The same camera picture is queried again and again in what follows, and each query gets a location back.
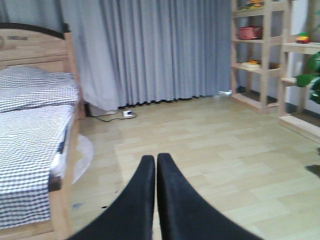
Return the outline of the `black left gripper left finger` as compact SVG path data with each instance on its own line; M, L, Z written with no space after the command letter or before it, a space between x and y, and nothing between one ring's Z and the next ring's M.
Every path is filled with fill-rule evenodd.
M116 200L71 240L151 240L155 206L155 159L144 155Z

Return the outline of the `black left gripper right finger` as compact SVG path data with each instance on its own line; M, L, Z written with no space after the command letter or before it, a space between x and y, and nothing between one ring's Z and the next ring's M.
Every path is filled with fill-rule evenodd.
M164 240L258 240L191 186L169 153L157 156L157 205Z

